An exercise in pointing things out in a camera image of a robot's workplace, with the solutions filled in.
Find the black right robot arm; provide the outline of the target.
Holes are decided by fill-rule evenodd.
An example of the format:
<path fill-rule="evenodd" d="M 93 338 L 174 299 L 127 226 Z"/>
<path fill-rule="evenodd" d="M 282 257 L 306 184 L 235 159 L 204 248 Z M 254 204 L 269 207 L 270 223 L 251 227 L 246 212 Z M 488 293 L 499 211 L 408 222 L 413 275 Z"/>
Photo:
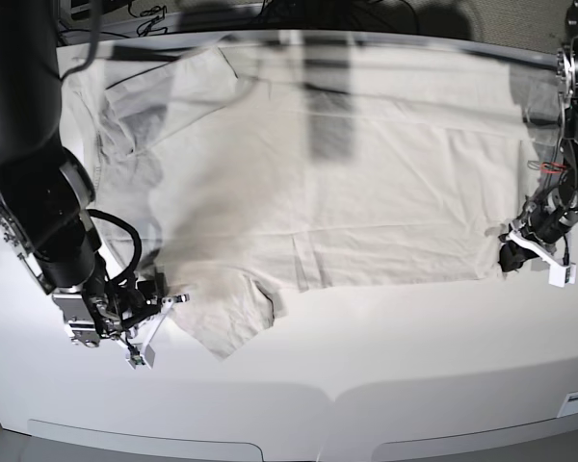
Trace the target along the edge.
<path fill-rule="evenodd" d="M 139 233 L 92 207 L 92 180 L 59 127 L 63 85 L 95 59 L 101 15 L 93 2 L 85 62 L 61 71 L 50 3 L 0 1 L 0 229 L 74 344 L 110 340 L 138 356 L 140 325 L 163 318 L 178 297 L 162 274 L 138 277 Z"/>

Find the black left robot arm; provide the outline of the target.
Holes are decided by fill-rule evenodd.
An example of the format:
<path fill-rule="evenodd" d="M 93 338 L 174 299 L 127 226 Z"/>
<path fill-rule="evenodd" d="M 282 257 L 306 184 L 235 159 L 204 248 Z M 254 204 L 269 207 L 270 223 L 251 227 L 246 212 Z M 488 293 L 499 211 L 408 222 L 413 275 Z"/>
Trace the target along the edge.
<path fill-rule="evenodd" d="M 566 12 L 557 76 L 561 131 L 556 147 L 563 159 L 540 167 L 544 173 L 555 174 L 557 180 L 527 198 L 520 215 L 499 237 L 499 267 L 509 273 L 540 259 L 549 267 L 550 283 L 563 287 L 572 282 L 575 271 L 568 235 L 578 223 L 578 1 Z"/>

